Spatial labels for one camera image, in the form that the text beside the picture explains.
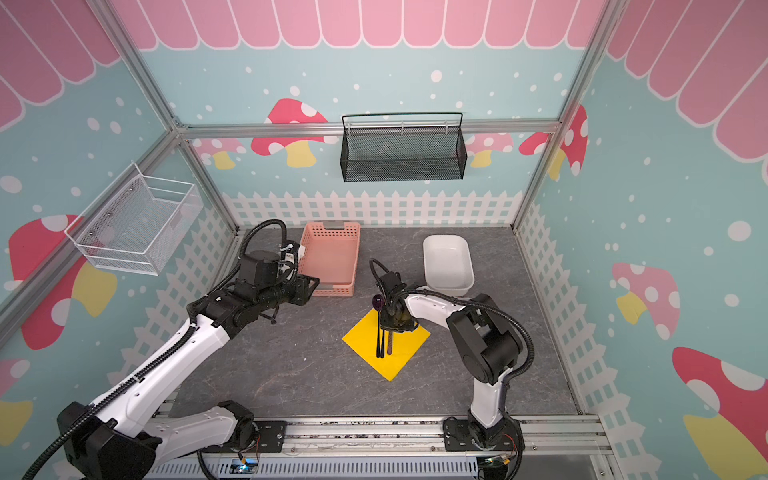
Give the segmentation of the purple metal spoon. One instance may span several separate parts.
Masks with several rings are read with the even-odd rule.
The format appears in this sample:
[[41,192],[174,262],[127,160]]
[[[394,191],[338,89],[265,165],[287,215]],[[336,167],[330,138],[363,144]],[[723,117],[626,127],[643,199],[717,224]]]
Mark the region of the purple metal spoon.
[[377,356],[377,353],[378,353],[378,343],[379,343],[379,339],[380,339],[379,330],[382,329],[382,327],[381,327],[381,311],[382,311],[383,307],[385,306],[384,296],[382,294],[375,294],[374,297],[372,298],[372,306],[373,306],[373,309],[377,313],[377,320],[376,320],[376,334],[377,334],[377,338],[376,338],[376,357],[379,358]]

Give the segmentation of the yellow paper napkin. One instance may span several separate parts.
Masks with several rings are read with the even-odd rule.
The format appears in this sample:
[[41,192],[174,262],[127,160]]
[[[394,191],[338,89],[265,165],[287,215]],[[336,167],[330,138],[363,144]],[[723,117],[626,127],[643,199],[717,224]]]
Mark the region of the yellow paper napkin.
[[423,327],[413,332],[395,333],[392,355],[381,359],[376,357],[376,320],[376,311],[370,310],[342,340],[383,378],[392,381],[427,341],[430,333]]

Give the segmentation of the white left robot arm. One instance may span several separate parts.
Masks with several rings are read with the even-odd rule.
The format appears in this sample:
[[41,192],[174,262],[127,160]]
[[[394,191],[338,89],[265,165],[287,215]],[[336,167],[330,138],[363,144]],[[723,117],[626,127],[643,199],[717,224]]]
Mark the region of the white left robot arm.
[[221,446],[242,456],[262,435],[254,414],[223,401],[194,415],[157,421],[165,399],[204,360],[259,319],[276,320],[281,305],[304,306],[319,285],[299,272],[300,245],[287,225],[268,219],[244,236],[237,263],[217,285],[186,307],[181,328],[121,383],[83,405],[73,402],[58,416],[58,437],[33,461],[24,478],[35,478],[63,451],[86,479],[142,479],[156,466]]

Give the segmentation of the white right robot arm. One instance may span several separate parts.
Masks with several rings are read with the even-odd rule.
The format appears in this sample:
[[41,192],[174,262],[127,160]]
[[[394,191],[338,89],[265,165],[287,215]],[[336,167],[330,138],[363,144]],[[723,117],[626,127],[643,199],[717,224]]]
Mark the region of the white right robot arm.
[[464,418],[443,421],[444,448],[478,453],[479,479],[515,478],[526,444],[520,421],[507,411],[507,392],[511,380],[533,364],[530,334],[486,294],[457,298],[410,287],[377,259],[369,261],[369,268],[379,290],[372,300],[378,315],[376,356],[390,356],[394,336],[415,331],[422,321],[445,325],[473,377],[473,395]]

